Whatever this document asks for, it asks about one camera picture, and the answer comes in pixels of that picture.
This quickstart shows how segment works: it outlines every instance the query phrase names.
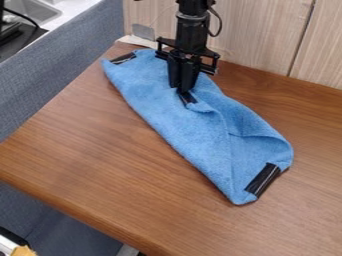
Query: black cable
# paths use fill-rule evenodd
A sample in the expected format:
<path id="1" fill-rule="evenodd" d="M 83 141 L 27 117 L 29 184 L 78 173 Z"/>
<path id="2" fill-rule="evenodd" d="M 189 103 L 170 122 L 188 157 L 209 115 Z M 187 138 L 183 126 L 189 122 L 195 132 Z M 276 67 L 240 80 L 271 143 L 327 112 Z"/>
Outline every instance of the black cable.
<path id="1" fill-rule="evenodd" d="M 35 25 L 36 28 L 39 28 L 39 25 L 37 24 L 37 22 L 35 22 L 33 19 L 31 19 L 31 18 L 29 18 L 29 17 L 27 17 L 27 16 L 25 16 L 25 15 L 19 13 L 19 12 L 12 11 L 12 10 L 10 10 L 10 9 L 7 9 L 6 7 L 4 7 L 4 11 L 9 12 L 9 13 L 12 13 L 12 14 L 14 14 L 14 15 L 16 15 L 16 16 L 19 16 L 19 17 L 21 17 L 21 18 L 23 18 L 23 19 L 25 19 L 25 20 L 28 20 L 28 21 L 31 22 L 33 25 Z"/>
<path id="2" fill-rule="evenodd" d="M 208 8 L 209 8 L 209 12 L 211 12 L 213 15 L 215 15 L 215 16 L 218 18 L 220 25 L 219 25 L 218 31 L 217 31 L 215 34 L 212 33 L 212 32 L 209 30 L 209 35 L 210 35 L 211 37 L 218 37 L 218 36 L 221 34 L 221 32 L 222 32 L 223 21 L 222 21 L 221 16 L 218 14 L 218 12 L 215 11 L 215 10 L 213 9 L 213 7 L 212 7 L 212 6 L 214 5 L 214 3 L 215 3 L 214 0 L 207 0 L 207 5 L 208 5 Z"/>

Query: black label tag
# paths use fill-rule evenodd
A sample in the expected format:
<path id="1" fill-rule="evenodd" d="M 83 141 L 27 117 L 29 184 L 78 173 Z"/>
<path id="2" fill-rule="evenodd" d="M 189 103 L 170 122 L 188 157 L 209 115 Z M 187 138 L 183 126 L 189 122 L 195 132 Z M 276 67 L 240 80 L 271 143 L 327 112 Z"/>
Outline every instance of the black label tag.
<path id="1" fill-rule="evenodd" d="M 267 163 L 266 167 L 254 178 L 254 180 L 252 180 L 251 183 L 249 183 L 245 190 L 259 198 L 280 173 L 281 171 L 278 166 Z"/>
<path id="2" fill-rule="evenodd" d="M 131 52 L 129 54 L 125 54 L 123 56 L 120 56 L 118 58 L 115 58 L 113 60 L 111 60 L 110 62 L 116 65 L 120 65 L 126 61 L 132 60 L 134 58 L 136 58 L 137 56 L 135 55 L 135 53 Z"/>

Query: blue microfiber cloth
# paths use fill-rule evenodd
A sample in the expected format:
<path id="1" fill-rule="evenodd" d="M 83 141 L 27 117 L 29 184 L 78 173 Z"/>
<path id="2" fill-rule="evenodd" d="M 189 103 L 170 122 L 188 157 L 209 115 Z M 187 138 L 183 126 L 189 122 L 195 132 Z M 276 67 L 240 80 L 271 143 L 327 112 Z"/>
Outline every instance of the blue microfiber cloth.
<path id="1" fill-rule="evenodd" d="M 167 63 L 154 50 L 137 50 L 137 58 L 102 67 L 127 103 L 179 154 L 208 177 L 234 204 L 257 200 L 246 187 L 274 164 L 286 170 L 291 145 L 256 113 L 226 97 L 201 73 L 191 90 L 198 103 L 186 106 L 170 88 Z"/>

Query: wooden table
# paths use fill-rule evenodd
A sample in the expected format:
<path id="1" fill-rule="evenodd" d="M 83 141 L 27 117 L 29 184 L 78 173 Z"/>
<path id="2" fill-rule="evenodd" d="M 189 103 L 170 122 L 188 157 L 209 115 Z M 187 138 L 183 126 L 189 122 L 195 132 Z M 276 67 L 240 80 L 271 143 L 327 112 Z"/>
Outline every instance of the wooden table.
<path id="1" fill-rule="evenodd" d="M 294 146 L 256 203 L 229 203 L 98 61 L 1 145 L 1 179 L 149 256 L 342 255 L 342 91 L 226 62 L 214 80 Z"/>

